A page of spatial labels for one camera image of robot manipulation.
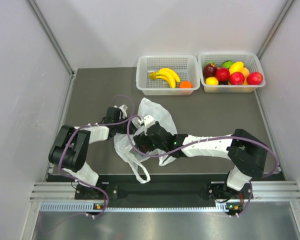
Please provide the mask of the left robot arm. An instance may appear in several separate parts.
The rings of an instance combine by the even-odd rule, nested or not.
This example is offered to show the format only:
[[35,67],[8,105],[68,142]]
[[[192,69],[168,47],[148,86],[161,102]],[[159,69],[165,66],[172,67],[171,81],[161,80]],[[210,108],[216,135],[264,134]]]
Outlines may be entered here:
[[128,107],[111,106],[101,123],[85,127],[63,125],[49,151],[48,161],[67,172],[66,176],[86,187],[92,198],[99,198],[104,191],[98,183],[99,175],[86,162],[89,145],[107,141],[117,134],[127,134]]

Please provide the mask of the yellow banana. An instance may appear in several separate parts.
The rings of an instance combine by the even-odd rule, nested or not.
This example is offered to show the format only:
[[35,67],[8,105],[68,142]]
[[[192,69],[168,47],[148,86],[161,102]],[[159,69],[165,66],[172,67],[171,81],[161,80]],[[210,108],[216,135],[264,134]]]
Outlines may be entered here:
[[173,89],[181,82],[179,75],[170,68],[161,68],[157,72],[151,72],[149,78],[151,80],[164,80],[168,83],[169,87]]

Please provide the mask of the orange tangerine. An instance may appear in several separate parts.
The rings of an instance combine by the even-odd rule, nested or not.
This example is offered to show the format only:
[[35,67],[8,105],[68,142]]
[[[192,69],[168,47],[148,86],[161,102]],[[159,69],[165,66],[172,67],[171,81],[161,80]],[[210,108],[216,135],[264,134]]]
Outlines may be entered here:
[[179,84],[179,88],[181,89],[191,89],[193,87],[192,83],[189,82],[189,81],[182,81],[180,84]]

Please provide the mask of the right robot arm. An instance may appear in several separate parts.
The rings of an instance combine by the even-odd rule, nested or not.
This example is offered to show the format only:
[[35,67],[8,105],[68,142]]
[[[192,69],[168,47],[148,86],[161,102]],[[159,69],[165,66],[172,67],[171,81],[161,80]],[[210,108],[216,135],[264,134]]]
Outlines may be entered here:
[[171,134],[158,122],[133,137],[136,149],[147,154],[161,150],[173,158],[198,156],[230,160],[234,168],[223,186],[211,186],[209,196],[215,200],[229,200],[239,195],[247,182],[261,178],[267,158],[267,149],[261,141],[243,129],[219,137],[198,137],[189,134]]

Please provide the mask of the white plastic bag with fruit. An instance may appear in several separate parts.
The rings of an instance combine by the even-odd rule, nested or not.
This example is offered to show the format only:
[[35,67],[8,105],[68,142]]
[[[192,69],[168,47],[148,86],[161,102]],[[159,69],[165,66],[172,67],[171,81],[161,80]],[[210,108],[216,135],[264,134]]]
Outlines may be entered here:
[[[139,104],[137,115],[142,119],[150,117],[153,122],[158,122],[167,132],[173,135],[177,133],[177,128],[170,112],[161,104],[152,102],[144,97]],[[143,165],[143,162],[148,160],[149,157],[136,152],[126,134],[116,134],[114,136],[114,148],[122,160],[129,164],[139,183],[145,184],[151,180],[149,172]]]

